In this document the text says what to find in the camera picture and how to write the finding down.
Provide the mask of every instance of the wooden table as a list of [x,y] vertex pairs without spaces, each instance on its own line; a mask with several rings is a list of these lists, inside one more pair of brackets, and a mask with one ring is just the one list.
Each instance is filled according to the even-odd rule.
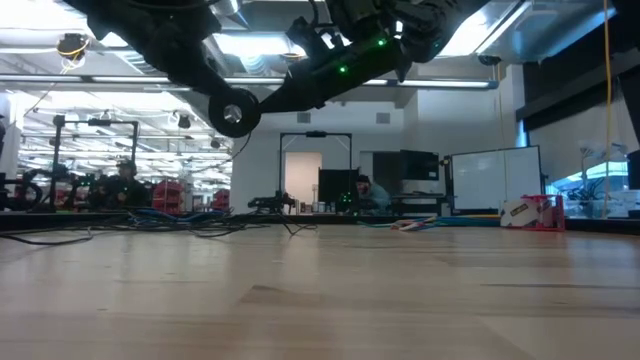
[[637,360],[640,242],[357,226],[0,240],[0,357]]

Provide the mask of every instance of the pillar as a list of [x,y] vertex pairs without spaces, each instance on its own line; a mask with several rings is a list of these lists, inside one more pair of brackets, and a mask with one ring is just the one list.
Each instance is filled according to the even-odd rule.
[[24,125],[23,114],[19,111],[16,94],[0,93],[0,115],[3,116],[2,125],[5,135],[0,155],[0,173],[5,173],[7,179],[15,179],[18,171],[18,152]]

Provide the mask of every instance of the wheel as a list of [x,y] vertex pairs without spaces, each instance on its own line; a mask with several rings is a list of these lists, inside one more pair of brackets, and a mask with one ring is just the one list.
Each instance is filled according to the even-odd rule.
[[234,88],[222,97],[209,99],[209,121],[224,136],[248,135],[260,123],[258,99],[250,91]]

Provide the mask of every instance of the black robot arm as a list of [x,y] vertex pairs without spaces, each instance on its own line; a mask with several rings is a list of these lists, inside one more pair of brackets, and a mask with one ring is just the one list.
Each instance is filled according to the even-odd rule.
[[[262,113],[304,111],[368,80],[395,71],[399,81],[413,62],[432,60],[462,22],[489,0],[326,0],[333,29],[298,18],[287,36],[307,58],[289,66],[283,85],[261,103],[249,91],[231,88],[205,56],[202,40],[221,30],[208,9],[215,0],[64,0],[87,15],[93,33],[122,37],[147,63],[174,83],[208,95],[209,121],[230,137],[247,135]],[[309,0],[317,14],[317,5]],[[396,21],[404,24],[395,33]],[[322,34],[332,37],[333,48]],[[236,105],[239,118],[228,116]]]

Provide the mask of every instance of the black cable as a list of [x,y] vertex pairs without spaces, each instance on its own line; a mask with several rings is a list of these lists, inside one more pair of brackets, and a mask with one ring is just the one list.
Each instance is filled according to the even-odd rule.
[[65,240],[65,241],[58,241],[58,242],[47,242],[47,241],[31,241],[31,240],[27,240],[27,239],[23,239],[21,237],[18,236],[14,236],[14,235],[7,235],[7,234],[0,234],[0,239],[7,239],[7,240],[13,240],[13,241],[17,241],[23,244],[27,244],[27,245],[37,245],[37,246],[62,246],[62,245],[71,245],[71,244],[79,244],[79,243],[83,243],[83,242],[87,242],[89,240],[93,239],[93,234],[91,233],[91,228],[87,228],[87,236],[81,237],[81,238],[77,238],[77,239],[73,239],[73,240]]
[[220,166],[222,166],[222,165],[224,165],[224,164],[226,164],[226,163],[229,163],[229,162],[232,162],[233,160],[235,160],[235,158],[237,158],[237,157],[238,157],[238,155],[240,155],[240,154],[242,153],[242,151],[244,150],[244,148],[246,148],[246,147],[247,147],[247,145],[249,145],[249,141],[251,141],[251,134],[252,134],[252,133],[253,133],[253,132],[250,132],[250,133],[249,133],[249,135],[247,136],[247,140],[244,142],[244,144],[242,145],[242,147],[240,148],[240,150],[238,150],[238,152],[237,152],[237,153],[235,153],[231,158],[229,158],[229,159],[227,159],[227,160],[225,160],[225,161],[221,162],[220,164],[212,165],[212,166],[207,166],[207,167],[202,168],[202,169],[200,169],[200,170],[192,171],[192,172],[191,172],[191,174],[197,174],[197,173],[200,173],[200,172],[203,172],[203,171],[207,171],[207,170],[211,170],[211,169],[217,169],[217,168],[219,168]]
[[[290,218],[282,214],[270,214],[263,217],[254,218],[254,215],[260,215],[259,211],[254,211],[246,214],[232,215],[231,213],[225,214],[211,214],[211,216],[201,216],[193,221],[180,221],[179,218],[172,218],[163,216],[162,213],[149,214],[149,213],[136,213],[136,209],[132,209],[128,214],[122,216],[116,216],[106,221],[84,221],[71,223],[60,227],[54,227],[49,229],[34,229],[34,230],[22,230],[14,232],[2,232],[0,233],[0,239],[8,239],[18,241],[28,245],[40,245],[40,246],[59,246],[70,245],[81,242],[86,242],[93,239],[91,231],[136,231],[136,232],[151,232],[151,233],[163,233],[163,232],[177,232],[188,231],[189,233],[203,239],[218,238],[221,236],[233,234],[239,231],[245,231],[250,229],[261,229],[269,227],[266,224],[259,224],[262,221],[272,221],[274,217],[283,220],[282,225],[287,229],[291,236],[295,236],[302,230],[315,230],[317,225],[307,224],[301,225]],[[292,229],[290,225],[294,225],[297,229]],[[50,231],[78,231],[87,229],[89,236],[79,239],[61,241],[61,242],[39,242],[31,241],[17,235],[36,234]]]
[[128,0],[127,2],[131,6],[135,6],[141,9],[159,10],[159,11],[187,11],[187,10],[199,9],[201,7],[209,7],[211,5],[217,4],[219,1],[220,0],[206,0],[203,2],[198,2],[195,4],[189,4],[189,5],[149,5],[149,4],[139,3],[134,0]]
[[318,26],[319,14],[318,14],[318,4],[316,4],[315,0],[309,0],[309,4],[311,4],[311,9],[313,10],[313,19],[311,19],[311,27],[315,28]]

